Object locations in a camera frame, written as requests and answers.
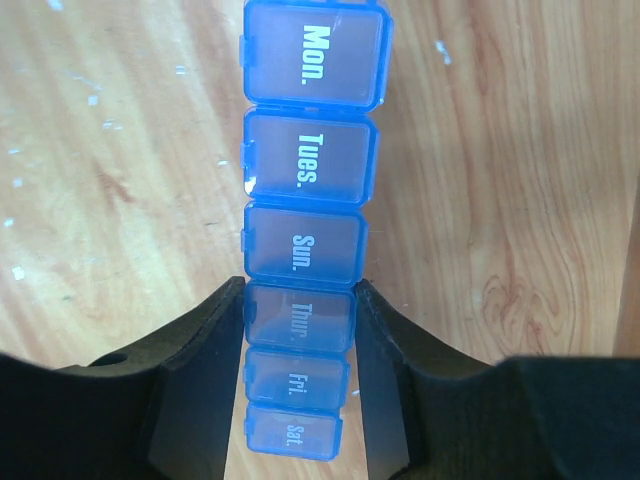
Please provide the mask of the blue weekly pill organizer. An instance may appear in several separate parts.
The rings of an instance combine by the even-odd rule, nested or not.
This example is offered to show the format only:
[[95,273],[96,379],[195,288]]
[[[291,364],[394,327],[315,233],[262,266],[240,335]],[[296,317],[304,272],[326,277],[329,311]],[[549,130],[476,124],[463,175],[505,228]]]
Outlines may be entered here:
[[340,450],[393,19],[382,1],[248,1],[241,167],[249,449]]

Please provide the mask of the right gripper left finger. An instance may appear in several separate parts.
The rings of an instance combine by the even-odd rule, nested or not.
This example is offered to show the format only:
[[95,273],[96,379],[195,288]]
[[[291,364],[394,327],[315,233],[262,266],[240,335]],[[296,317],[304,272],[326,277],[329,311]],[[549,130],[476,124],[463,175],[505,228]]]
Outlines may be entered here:
[[220,479],[245,281],[86,366],[1,358],[5,479]]

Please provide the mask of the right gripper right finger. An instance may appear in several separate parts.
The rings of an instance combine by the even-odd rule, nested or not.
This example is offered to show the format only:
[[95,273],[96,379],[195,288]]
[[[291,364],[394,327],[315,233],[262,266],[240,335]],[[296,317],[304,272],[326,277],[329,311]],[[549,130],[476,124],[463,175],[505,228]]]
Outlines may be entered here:
[[372,479],[635,479],[639,363],[495,365],[422,329],[363,281],[356,353]]

